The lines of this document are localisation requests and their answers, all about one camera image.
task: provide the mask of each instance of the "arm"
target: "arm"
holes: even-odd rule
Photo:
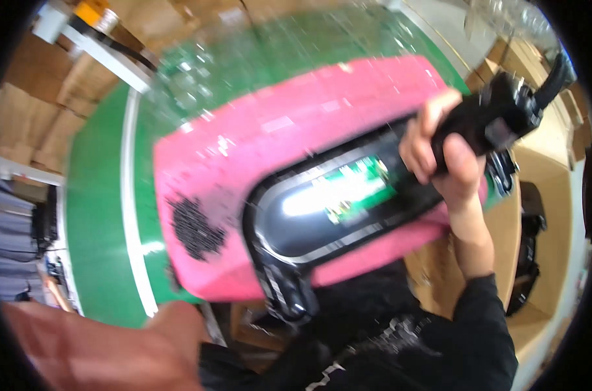
[[[176,314],[160,310],[142,330],[36,302],[6,303],[3,312],[25,354],[54,389],[200,391],[202,317],[189,304],[176,305]],[[164,315],[175,324],[162,322]]]
[[[444,197],[454,237],[454,250],[466,281],[494,272],[494,245],[483,220],[478,190],[485,170],[485,157],[477,158],[460,135],[444,140],[444,158],[449,174],[430,178],[436,168],[431,137],[449,111],[461,102],[457,90],[426,102],[416,120],[410,121],[399,152],[405,166],[417,179],[429,180]]]
[[[444,140],[449,174],[430,178],[436,168],[431,137],[460,101],[455,90],[428,101],[409,124],[399,151],[421,183],[433,181],[448,207],[455,256],[466,280],[452,317],[455,338],[464,347],[457,369],[460,382],[463,388],[472,384],[472,389],[509,390],[518,362],[497,295],[494,243],[478,196],[485,158],[477,158],[460,135],[449,135]]]

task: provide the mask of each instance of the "pink foam block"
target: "pink foam block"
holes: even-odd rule
[[[264,177],[387,120],[417,110],[446,85],[420,56],[356,59],[325,66],[227,103],[155,146],[157,208],[182,286],[209,301],[262,298],[242,236],[241,215]],[[191,258],[171,226],[168,200],[200,200],[210,224],[226,231],[219,254]],[[486,196],[486,186],[481,186]],[[444,205],[314,270],[314,286],[374,270],[440,237]]]

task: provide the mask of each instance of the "cardboard box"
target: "cardboard box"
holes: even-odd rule
[[[53,103],[72,66],[62,47],[26,33],[10,62],[4,81],[34,98]]]

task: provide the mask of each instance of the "person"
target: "person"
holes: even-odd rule
[[[36,303],[6,314],[36,368],[68,390],[509,390],[518,362],[497,296],[495,251],[478,188],[485,158],[464,139],[444,141],[447,176],[430,139],[461,100],[447,90],[411,120],[399,152],[447,204],[454,252],[466,287],[452,320],[420,308],[403,262],[316,290],[320,315],[301,327],[261,375],[211,343],[187,303],[160,308],[141,330],[100,324]]]

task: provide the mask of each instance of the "blurry hand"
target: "blurry hand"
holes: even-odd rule
[[[449,174],[431,178],[436,168],[431,138],[437,126],[460,102],[461,93],[453,89],[428,100],[417,118],[409,121],[399,146],[405,166],[420,183],[433,181],[450,212],[462,210],[478,197],[481,176],[485,170],[485,157],[477,158],[465,139],[453,133],[444,140],[444,159]]]

